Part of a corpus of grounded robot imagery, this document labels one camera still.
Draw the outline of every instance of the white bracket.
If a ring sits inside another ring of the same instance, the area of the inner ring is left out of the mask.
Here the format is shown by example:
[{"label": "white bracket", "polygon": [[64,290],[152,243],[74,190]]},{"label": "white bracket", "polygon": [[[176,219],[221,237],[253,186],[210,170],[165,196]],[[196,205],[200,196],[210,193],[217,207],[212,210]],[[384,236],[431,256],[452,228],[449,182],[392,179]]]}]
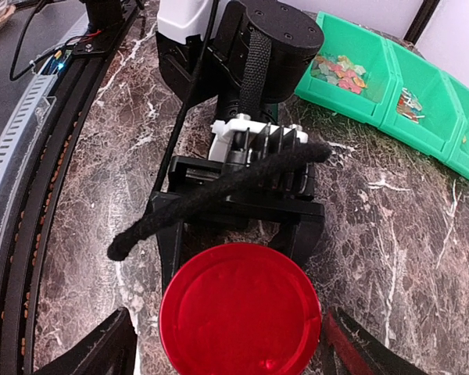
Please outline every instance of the white bracket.
[{"label": "white bracket", "polygon": [[[232,119],[229,120],[228,123],[225,123],[222,120],[217,120],[212,125],[212,133],[216,136],[213,139],[212,147],[210,147],[209,160],[221,163],[225,162],[227,152],[231,146],[231,139],[236,131],[245,132],[249,130],[250,134],[258,134],[267,125],[267,123],[258,123],[256,121],[248,120],[248,117]],[[279,126],[270,125],[270,134],[274,133],[278,129],[280,129]],[[285,127],[283,134],[287,134],[293,129],[296,129],[297,138],[300,140],[300,143],[307,143],[307,134],[301,131],[302,128],[300,125]]]}]

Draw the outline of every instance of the black cable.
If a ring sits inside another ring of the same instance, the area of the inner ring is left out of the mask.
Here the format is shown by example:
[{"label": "black cable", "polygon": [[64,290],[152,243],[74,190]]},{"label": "black cable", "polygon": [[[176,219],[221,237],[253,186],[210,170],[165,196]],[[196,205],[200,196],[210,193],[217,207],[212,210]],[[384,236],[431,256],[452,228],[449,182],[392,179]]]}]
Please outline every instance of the black cable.
[{"label": "black cable", "polygon": [[[193,94],[195,93],[196,85],[198,84],[200,78],[203,60],[205,58],[205,52],[209,44],[209,40],[212,36],[213,25],[216,20],[218,5],[219,0],[212,1],[212,9],[210,10],[209,23],[206,28],[205,39],[202,43],[202,50],[200,52],[198,61],[196,62],[195,68],[193,69],[191,87],[189,88],[188,96],[182,103],[181,110],[177,114],[174,128],[170,135],[169,142],[166,145],[165,154],[163,155],[162,162],[159,165],[158,173],[156,174],[156,180],[155,184],[153,185],[152,192],[162,190],[163,182],[165,181],[166,172],[168,170],[170,160],[172,159],[172,154],[174,153],[175,145],[177,144],[177,140],[179,139],[179,134],[181,133],[182,126],[184,125],[184,120],[186,119],[186,114],[190,109],[190,103],[193,98]],[[146,212],[150,210],[150,202],[151,201],[149,200],[148,207],[146,207]]]},{"label": "black cable", "polygon": [[45,4],[47,3],[48,0],[40,0],[40,2],[37,4],[37,6],[34,7],[33,9],[33,12],[31,12],[31,14],[28,16],[27,20],[26,20],[26,23],[24,24],[24,27],[21,31],[21,35],[19,36],[19,40],[17,41],[17,45],[16,45],[16,50],[14,52],[14,57],[13,57],[13,63],[12,65],[10,66],[10,73],[9,73],[9,79],[11,81],[15,81],[15,80],[19,80],[24,74],[26,74],[32,67],[34,67],[38,62],[40,62],[41,60],[45,59],[46,57],[49,57],[51,55],[53,55],[55,53],[54,50],[51,50],[47,53],[45,53],[44,55],[36,58],[33,62],[30,63],[30,65],[22,70],[19,74],[17,74],[16,76],[14,76],[14,71],[16,70],[16,64],[17,64],[17,59],[19,57],[19,53],[21,51],[21,47],[23,45],[23,41],[24,41],[24,36],[26,35],[26,32],[28,30],[28,27],[30,26],[30,23],[31,23],[31,20],[33,19],[33,17],[39,13],[43,7],[45,6]]},{"label": "black cable", "polygon": [[330,154],[331,149],[325,143],[300,145],[295,150],[288,149],[280,154],[269,155],[250,167],[224,174],[215,181],[197,187],[188,195],[173,200],[167,206],[144,215],[114,238],[108,247],[108,257],[122,261],[140,240],[149,238],[158,230],[208,208],[229,194],[254,187],[269,177],[296,170],[307,163],[323,163]]}]

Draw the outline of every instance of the red round object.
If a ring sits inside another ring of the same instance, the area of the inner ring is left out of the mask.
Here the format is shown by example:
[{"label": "red round object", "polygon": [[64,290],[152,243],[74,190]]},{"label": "red round object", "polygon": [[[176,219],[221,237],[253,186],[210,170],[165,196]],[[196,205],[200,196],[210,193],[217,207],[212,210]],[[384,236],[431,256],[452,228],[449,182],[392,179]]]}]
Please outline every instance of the red round object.
[{"label": "red round object", "polygon": [[183,375],[298,375],[317,349],[318,297],[271,248],[228,244],[187,262],[159,313],[165,352]]}]

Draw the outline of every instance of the marble surface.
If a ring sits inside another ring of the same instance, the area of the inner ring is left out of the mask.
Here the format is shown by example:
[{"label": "marble surface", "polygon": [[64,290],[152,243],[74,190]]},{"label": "marble surface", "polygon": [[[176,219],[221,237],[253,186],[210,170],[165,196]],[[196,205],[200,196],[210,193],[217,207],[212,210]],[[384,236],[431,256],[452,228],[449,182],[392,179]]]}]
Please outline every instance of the marble surface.
[{"label": "marble surface", "polygon": [[[48,244],[35,368],[63,354],[115,308],[138,332],[136,373],[175,373],[158,331],[161,299],[154,238],[122,263],[106,258],[113,237],[140,217],[180,106],[163,84],[147,5],[107,73],[70,164]],[[194,108],[176,147],[206,155],[214,101]],[[298,98],[280,123],[300,123],[331,142],[317,166],[326,228],[306,272],[324,311],[340,305],[395,353],[431,374],[469,374],[469,183],[367,125]],[[267,243],[270,223],[204,241]],[[313,359],[307,374],[320,373]]]}]

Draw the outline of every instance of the red lid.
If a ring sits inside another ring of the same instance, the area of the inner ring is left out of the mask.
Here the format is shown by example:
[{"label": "red lid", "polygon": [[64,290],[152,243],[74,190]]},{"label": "red lid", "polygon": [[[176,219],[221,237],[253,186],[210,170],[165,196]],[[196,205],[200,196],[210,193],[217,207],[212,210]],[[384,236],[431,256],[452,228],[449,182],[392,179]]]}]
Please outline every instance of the red lid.
[{"label": "red lid", "polygon": [[159,328],[183,375],[298,375],[318,345],[320,303],[305,273],[281,253],[221,245],[170,282]]}]

